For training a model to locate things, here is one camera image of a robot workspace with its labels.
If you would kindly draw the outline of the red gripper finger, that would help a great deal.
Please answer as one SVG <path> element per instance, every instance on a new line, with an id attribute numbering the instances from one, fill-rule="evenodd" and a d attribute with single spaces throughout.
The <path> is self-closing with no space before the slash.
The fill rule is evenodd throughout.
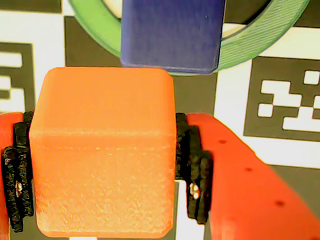
<path id="1" fill-rule="evenodd" d="M 320 221 L 235 133 L 206 113 L 177 113 L 176 178 L 187 216 L 214 240 L 317 240 Z"/>
<path id="2" fill-rule="evenodd" d="M 34 215 L 29 130 L 34 112 L 0 115 L 0 238 L 24 230 Z"/>

